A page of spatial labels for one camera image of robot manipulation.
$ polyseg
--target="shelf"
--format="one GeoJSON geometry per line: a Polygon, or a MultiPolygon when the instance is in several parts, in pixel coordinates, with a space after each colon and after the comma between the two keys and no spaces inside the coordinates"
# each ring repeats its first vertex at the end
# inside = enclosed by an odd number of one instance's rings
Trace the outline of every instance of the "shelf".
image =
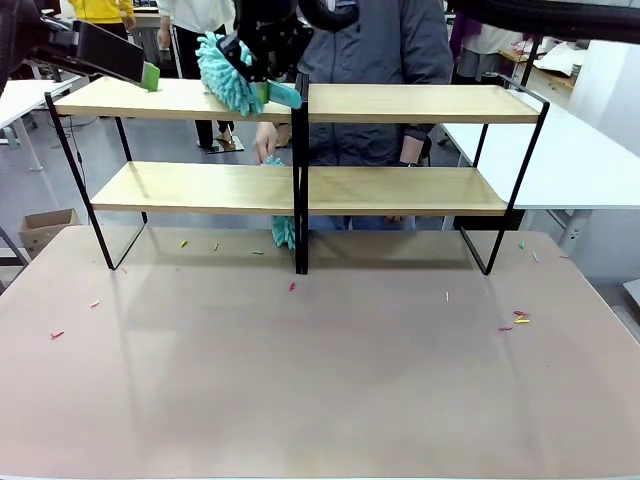
{"type": "Polygon", "coordinates": [[[127,162],[91,200],[122,212],[293,215],[284,167],[127,162]]]}
{"type": "MultiPolygon", "coordinates": [[[[93,198],[96,210],[292,215],[291,169],[129,162],[93,198]]],[[[310,215],[502,215],[472,168],[309,169],[310,215]]]]}
{"type": "MultiPolygon", "coordinates": [[[[101,78],[56,102],[61,115],[106,115],[182,120],[288,122],[275,103],[257,117],[229,111],[200,80],[160,80],[159,91],[101,78]]],[[[535,123],[538,112],[493,85],[311,84],[312,123],[535,123]]]]}

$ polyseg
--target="two-tier shelf unit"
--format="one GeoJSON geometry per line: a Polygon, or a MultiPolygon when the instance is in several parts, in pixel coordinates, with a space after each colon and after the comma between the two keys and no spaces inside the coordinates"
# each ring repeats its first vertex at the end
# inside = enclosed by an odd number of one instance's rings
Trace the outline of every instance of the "two-tier shelf unit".
{"type": "Polygon", "coordinates": [[[538,112],[499,86],[326,85],[299,75],[303,105],[291,110],[269,103],[257,117],[241,117],[199,80],[161,79],[157,92],[102,78],[58,100],[46,102],[107,266],[115,269],[147,223],[147,212],[292,215],[296,225],[296,272],[308,270],[310,215],[502,216],[502,228],[485,264],[461,230],[482,272],[491,272],[535,147],[548,102],[503,77],[542,103],[538,112]],[[127,162],[89,198],[59,115],[106,115],[116,119],[127,162]],[[291,122],[293,166],[208,165],[134,161],[121,117],[181,120],[291,122]],[[473,168],[309,167],[309,123],[482,123],[473,168]],[[508,201],[501,200],[478,171],[491,123],[535,123],[536,128],[508,201]],[[140,212],[143,224],[128,248],[112,259],[95,211],[140,212]]]}

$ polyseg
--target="teal microfiber duster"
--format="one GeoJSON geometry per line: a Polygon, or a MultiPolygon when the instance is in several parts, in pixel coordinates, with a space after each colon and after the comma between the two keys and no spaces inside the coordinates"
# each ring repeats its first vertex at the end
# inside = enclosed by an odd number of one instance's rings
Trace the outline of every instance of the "teal microfiber duster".
{"type": "MultiPolygon", "coordinates": [[[[243,117],[262,113],[264,101],[260,99],[258,90],[249,85],[218,49],[216,42],[223,35],[212,32],[206,32],[205,35],[198,38],[200,48],[196,51],[202,83],[229,107],[229,110],[240,112],[243,117]]],[[[240,42],[240,46],[241,60],[251,65],[249,49],[243,42],[240,42]]]]}
{"type": "MultiPolygon", "coordinates": [[[[283,167],[284,163],[282,163],[279,158],[269,157],[267,159],[267,165],[283,167]]],[[[273,235],[273,241],[276,242],[278,247],[287,245],[289,250],[295,250],[296,235],[293,217],[271,217],[271,234],[273,235]]]]}

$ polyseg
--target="person in yellow shirt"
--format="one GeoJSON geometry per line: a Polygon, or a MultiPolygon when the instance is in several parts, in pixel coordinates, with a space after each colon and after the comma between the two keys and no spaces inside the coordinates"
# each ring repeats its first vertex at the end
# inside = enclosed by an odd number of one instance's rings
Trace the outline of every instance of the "person in yellow shirt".
{"type": "Polygon", "coordinates": [[[76,16],[123,39],[136,26],[132,0],[69,0],[76,16]]]}

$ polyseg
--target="jacket zipper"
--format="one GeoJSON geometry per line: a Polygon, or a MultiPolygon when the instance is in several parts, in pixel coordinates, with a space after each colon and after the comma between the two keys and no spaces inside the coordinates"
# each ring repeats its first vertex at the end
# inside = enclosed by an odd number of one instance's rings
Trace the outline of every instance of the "jacket zipper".
{"type": "MultiPolygon", "coordinates": [[[[338,40],[336,39],[336,33],[333,34],[333,64],[331,65],[331,76],[329,77],[329,83],[333,83],[333,75],[336,69],[336,57],[338,53],[338,40]]],[[[333,143],[333,154],[336,157],[337,165],[340,165],[340,151],[338,150],[338,142],[336,142],[336,124],[331,124],[331,141],[333,143]]]]}

